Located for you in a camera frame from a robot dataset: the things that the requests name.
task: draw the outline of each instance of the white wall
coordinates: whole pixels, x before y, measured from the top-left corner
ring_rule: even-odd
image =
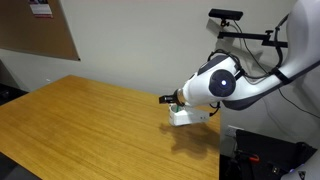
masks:
[[[239,40],[218,41],[220,23],[210,21],[211,8],[241,10],[243,31],[263,33],[273,29],[295,0],[61,0],[81,62],[0,50],[3,66],[11,74],[3,83],[26,91],[74,74],[125,87],[170,94],[183,85],[216,47],[226,48],[258,73]],[[285,40],[284,32],[280,34]],[[253,53],[266,66],[272,66],[276,53],[261,42],[248,41]],[[319,112],[315,90],[319,87],[314,70],[284,93],[302,107]],[[222,132],[228,124],[289,141],[306,140],[318,146],[319,121],[301,113],[279,97],[270,94],[249,109],[235,112],[223,109]],[[223,154],[229,154],[232,140],[221,136]]]

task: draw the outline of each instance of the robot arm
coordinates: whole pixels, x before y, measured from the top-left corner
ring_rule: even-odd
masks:
[[[290,83],[320,64],[320,1],[300,0],[288,16],[288,55],[280,68],[252,84],[241,74],[234,56],[217,53],[173,95],[160,103],[198,106],[222,101],[229,109],[243,110],[263,96]]]

